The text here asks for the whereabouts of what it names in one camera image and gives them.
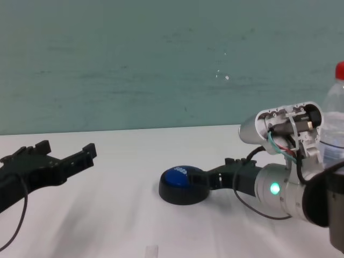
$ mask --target cable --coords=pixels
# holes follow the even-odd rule
[[[306,180],[302,174],[302,155],[301,155],[300,149],[298,149],[296,151],[296,174],[297,174],[297,177],[299,178],[299,181],[301,184],[308,184],[309,183],[309,181]]]
[[[296,147],[295,140],[290,134],[288,134],[285,138],[287,139],[287,141],[290,141],[294,148]]]
[[[11,237],[11,239],[3,246],[0,248],[0,252],[2,252],[4,249],[6,249],[10,244],[12,244],[12,242],[14,241],[14,239],[17,237],[18,233],[19,233],[19,230],[20,228],[22,227],[22,224],[23,224],[23,221],[24,221],[24,218],[25,218],[25,213],[26,213],[26,208],[27,208],[27,200],[28,200],[28,190],[27,190],[27,187],[26,187],[26,184],[23,180],[23,178],[19,175],[16,175],[19,180],[20,180],[20,183],[21,185],[23,186],[23,190],[24,190],[24,207],[23,207],[23,211],[21,213],[21,216],[20,216],[20,220],[19,220],[19,224],[17,226],[17,229],[15,231],[15,233],[13,234],[13,236]]]
[[[342,167],[344,167],[344,161],[341,161],[341,162],[339,162],[339,163],[337,163],[331,167],[326,168],[323,172],[316,174],[315,176],[313,176],[311,179],[307,180],[306,182],[308,184],[310,184],[311,182],[313,182],[315,180],[321,179],[324,176],[327,176],[331,173],[336,172],[338,169],[340,169]]]
[[[264,150],[265,150],[265,148],[264,148],[263,146],[260,146],[260,147],[256,148],[255,150],[253,150],[253,151],[247,156],[245,163],[243,163],[243,166],[246,165],[246,164],[253,158],[253,156],[254,156],[255,154],[257,154],[258,152],[262,152],[262,151],[264,151]],[[245,205],[246,207],[248,207],[250,210],[254,211],[255,213],[257,213],[257,214],[259,214],[259,215],[261,215],[261,216],[263,216],[263,217],[265,217],[265,218],[267,218],[267,219],[273,219],[273,220],[290,219],[290,218],[291,218],[290,215],[285,216],[285,217],[272,217],[272,216],[266,215],[266,214],[264,214],[264,213],[262,213],[262,212],[256,210],[255,208],[253,208],[252,206],[250,206],[248,203],[246,203],[243,199],[241,199],[241,197],[240,197],[240,196],[238,195],[238,193],[237,193],[237,175],[238,175],[238,173],[239,173],[239,171],[240,171],[240,169],[241,169],[242,167],[239,167],[239,168],[235,171],[234,176],[233,176],[232,189],[233,189],[234,194],[235,194],[235,196],[237,197],[237,199],[238,199],[243,205]]]
[[[264,152],[265,151],[265,148],[263,146],[260,146],[258,148],[255,148],[253,151],[251,151],[250,154],[247,155],[247,158],[246,158],[246,161],[245,161],[245,164],[250,162],[251,159],[253,158],[254,155],[256,155],[258,152]]]
[[[290,149],[288,149],[288,148],[285,148],[285,147],[283,147],[283,146],[281,146],[281,145],[279,145],[279,144],[276,144],[280,149],[282,149],[282,150],[284,150],[285,152],[287,152],[289,155],[291,155],[291,156],[293,156],[293,157],[296,157],[295,156],[295,153],[292,151],[292,150],[290,150]]]
[[[275,151],[277,152],[277,153],[280,153],[280,154],[283,154],[285,157],[287,157],[289,160],[291,160],[291,161],[293,161],[294,163],[296,163],[296,159],[293,157],[293,156],[291,156],[291,155],[289,155],[288,153],[286,153],[286,152],[283,152],[277,145],[276,145],[276,143],[274,142],[274,140],[273,140],[273,137],[272,137],[272,131],[270,131],[269,133],[268,133],[268,141],[269,141],[269,143],[273,146],[273,148],[275,149]]]
[[[297,132],[296,124],[295,124],[295,121],[294,121],[292,116],[288,116],[288,118],[290,120],[292,131],[293,131],[294,137],[295,137],[295,141],[294,141],[295,149],[298,151],[300,149],[300,144],[299,144],[299,134]]]

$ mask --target green wire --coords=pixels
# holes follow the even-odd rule
[[[293,156],[291,156],[291,155],[289,155],[288,153],[282,151],[282,150],[276,145],[276,143],[275,143],[274,140],[273,140],[273,136],[272,136],[271,134],[272,134],[272,132],[269,132],[269,133],[268,133],[268,140],[269,140],[269,143],[271,143],[271,145],[272,145],[273,148],[275,149],[275,151],[276,151],[277,153],[283,154],[283,155],[286,156],[289,160],[292,160],[294,163],[296,163],[296,159],[295,159]]]

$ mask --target black cable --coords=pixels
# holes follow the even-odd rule
[[[302,154],[300,149],[296,151],[296,174],[301,184],[309,183],[302,175]]]
[[[265,151],[265,148],[263,146],[260,146],[256,149],[254,149],[253,151],[251,151],[251,153],[247,155],[245,164],[250,162],[251,159],[253,158],[253,156],[256,155],[258,152],[264,152],[264,151]]]
[[[290,141],[290,143],[293,145],[294,148],[296,147],[295,140],[294,140],[294,138],[293,138],[290,134],[288,134],[285,138],[286,138],[288,141]]]
[[[256,149],[254,149],[246,158],[246,161],[243,163],[243,166],[246,165],[252,158],[255,154],[257,154],[258,152],[262,152],[264,151],[265,148],[263,146],[260,146]],[[239,167],[235,173],[234,173],[234,176],[233,176],[233,183],[232,183],[232,188],[233,188],[233,191],[234,191],[234,194],[235,196],[237,197],[237,199],[243,204],[245,205],[246,207],[248,207],[250,210],[254,211],[255,213],[267,218],[267,219],[273,219],[273,220],[284,220],[284,219],[290,219],[291,216],[285,216],[285,217],[272,217],[272,216],[269,216],[269,215],[266,215],[258,210],[256,210],[255,208],[253,208],[252,206],[250,206],[248,203],[246,203],[243,199],[241,199],[241,197],[238,195],[237,193],[237,175],[240,171],[242,167]]]
[[[288,135],[285,137],[285,139],[286,139],[287,141],[289,141],[289,142],[294,146],[294,148],[296,147],[295,140],[294,140],[294,138],[293,138],[290,134],[288,134]],[[308,184],[309,181],[306,180],[306,179],[303,177],[303,174],[302,174],[302,159],[303,159],[303,157],[302,157],[302,154],[301,154],[301,150],[298,149],[298,150],[296,151],[296,174],[297,174],[297,177],[298,177],[298,179],[299,179],[299,181],[300,181],[301,184]]]
[[[0,248],[0,252],[2,252],[4,249],[6,249],[10,244],[12,244],[12,242],[14,241],[14,239],[17,237],[18,233],[19,233],[19,230],[20,228],[22,227],[22,224],[23,224],[23,221],[24,221],[24,218],[25,218],[25,213],[26,213],[26,208],[27,208],[27,200],[28,200],[28,191],[27,191],[27,187],[26,187],[26,184],[24,182],[24,180],[22,179],[21,176],[19,175],[16,175],[18,176],[19,180],[20,180],[20,183],[21,185],[23,186],[23,190],[24,190],[24,207],[23,207],[23,211],[21,213],[21,216],[20,216],[20,220],[19,220],[19,224],[17,226],[17,229],[15,231],[15,233],[13,234],[13,236],[11,237],[11,239],[3,246]]]
[[[323,172],[318,173],[315,176],[313,176],[310,180],[307,181],[307,183],[311,183],[311,182],[313,182],[315,180],[321,179],[324,176],[327,176],[327,175],[329,175],[331,173],[336,172],[338,169],[340,169],[342,167],[344,167],[344,161],[341,161],[341,162],[339,162],[339,163],[337,163],[337,164],[335,164],[333,166],[330,166],[330,167],[326,168]]]

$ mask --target green led light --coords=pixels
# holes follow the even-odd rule
[[[270,192],[273,195],[277,195],[280,192],[280,185],[278,183],[272,183],[270,186]]]

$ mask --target teal wall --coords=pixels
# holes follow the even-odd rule
[[[321,102],[344,60],[343,11],[343,0],[1,0],[0,134],[238,124]]]

